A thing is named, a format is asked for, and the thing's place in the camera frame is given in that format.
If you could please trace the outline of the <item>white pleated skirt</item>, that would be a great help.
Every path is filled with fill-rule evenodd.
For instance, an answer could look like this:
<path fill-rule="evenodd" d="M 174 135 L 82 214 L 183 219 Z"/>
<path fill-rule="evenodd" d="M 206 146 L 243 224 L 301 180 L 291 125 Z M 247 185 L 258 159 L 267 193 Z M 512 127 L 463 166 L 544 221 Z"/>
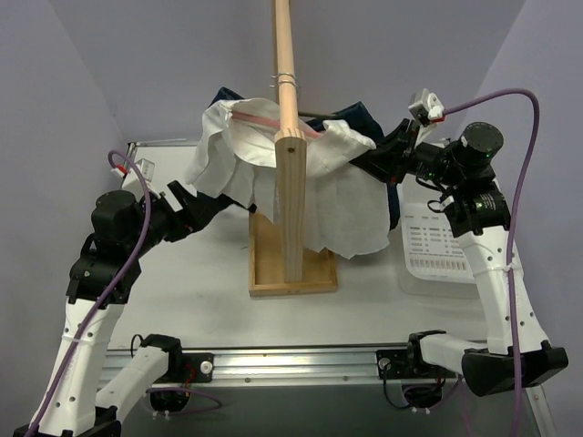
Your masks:
<path fill-rule="evenodd" d="M 256 103 L 240 104 L 234 111 L 255 111 Z M 235 127 L 239 120 L 230 118 L 221 131 L 221 139 L 211 144 L 213 154 L 210 163 L 220 160 L 227 163 L 235 147 L 244 139 L 273 141 L 275 156 L 275 136 L 279 130 L 260 126 L 255 134 Z M 359 168 L 338 169 L 330 176 L 309 178 L 307 176 L 308 152 L 312 138 L 306 137 L 306 191 L 305 191 L 305 231 L 306 248 L 330 251 L 350 259 L 356 255 L 375 253 L 388 246 L 390 212 L 386 185 Z M 233 193 L 237 182 L 248 183 L 244 190 L 252 195 L 251 201 L 257 210 L 272 223 L 280 219 L 276 188 L 276 157 L 274 168 L 256 168 L 235 160 L 234 174 L 229 181 L 229 194 Z"/>

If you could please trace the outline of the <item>pink hanger with metal hook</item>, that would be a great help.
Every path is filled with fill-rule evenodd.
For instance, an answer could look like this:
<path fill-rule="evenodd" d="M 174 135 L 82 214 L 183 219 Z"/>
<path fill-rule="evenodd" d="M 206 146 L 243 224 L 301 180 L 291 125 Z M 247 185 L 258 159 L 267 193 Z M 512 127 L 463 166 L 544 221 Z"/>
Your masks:
<path fill-rule="evenodd" d="M 277 130 L 281 129 L 280 121 L 274 120 L 271 118 L 258 117 L 258 116 L 254 116 L 254 115 L 250 115 L 250 114 L 246 114 L 246 113 L 241 113 L 238 111 L 233 111 L 231 117 L 233 119 L 236 119 L 236 120 L 239 120 L 239 121 L 245 122 L 245 123 L 256 124 L 256 125 L 260 125 L 263 127 L 270 127 L 270 128 L 274 128 Z M 312 139 L 318 138 L 322 135 L 320 132 L 317 132 L 310 127 L 299 127 L 299 129 L 306 137 L 309 137 Z"/>

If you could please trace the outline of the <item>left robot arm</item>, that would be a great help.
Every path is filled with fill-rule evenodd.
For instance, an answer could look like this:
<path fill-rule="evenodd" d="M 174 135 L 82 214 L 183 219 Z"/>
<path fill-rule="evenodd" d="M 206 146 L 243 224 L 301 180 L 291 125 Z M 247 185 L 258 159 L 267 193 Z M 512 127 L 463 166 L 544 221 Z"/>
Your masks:
<path fill-rule="evenodd" d="M 162 241 L 203 230 L 233 203 L 226 195 L 192 195 L 178 181 L 168 187 L 180 210 L 153 192 L 119 189 L 97 199 L 93 231 L 69 272 L 66 321 L 46 394 L 16 436 L 119 436 L 152 384 L 182 379 L 180 340 L 149 334 L 130 363 L 104 388 L 98 386 L 113 329 L 141 273 L 140 258 Z"/>

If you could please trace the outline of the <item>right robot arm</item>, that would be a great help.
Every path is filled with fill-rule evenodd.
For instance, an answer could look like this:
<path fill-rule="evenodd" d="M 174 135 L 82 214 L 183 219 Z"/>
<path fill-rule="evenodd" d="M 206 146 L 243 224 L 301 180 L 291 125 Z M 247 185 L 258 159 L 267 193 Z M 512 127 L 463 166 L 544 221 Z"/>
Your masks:
<path fill-rule="evenodd" d="M 550 343 L 527 296 L 510 234 L 515 214 L 491 166 L 504 137 L 498 128 L 474 122 L 459 139 L 439 147 L 419 141 L 420 131 L 405 119 L 352 163 L 385 184 L 412 175 L 439 192 L 436 212 L 445 215 L 468 261 L 487 335 L 480 345 L 443 330 L 413 333 L 405 367 L 418 376 L 434 367 L 454 372 L 478 397 L 538 386 L 568 366 L 568 354 Z"/>

